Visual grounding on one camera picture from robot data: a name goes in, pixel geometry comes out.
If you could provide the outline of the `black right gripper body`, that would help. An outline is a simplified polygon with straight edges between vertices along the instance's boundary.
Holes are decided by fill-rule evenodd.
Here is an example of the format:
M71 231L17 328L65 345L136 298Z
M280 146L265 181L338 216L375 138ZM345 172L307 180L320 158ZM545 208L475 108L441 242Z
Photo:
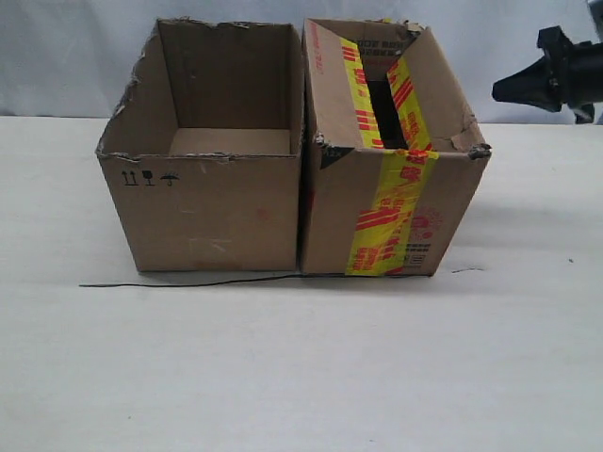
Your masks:
M602 102L602 44L573 43L552 26L539 31L537 47L544 53L544 109L567 105L576 123L593 123L595 104Z

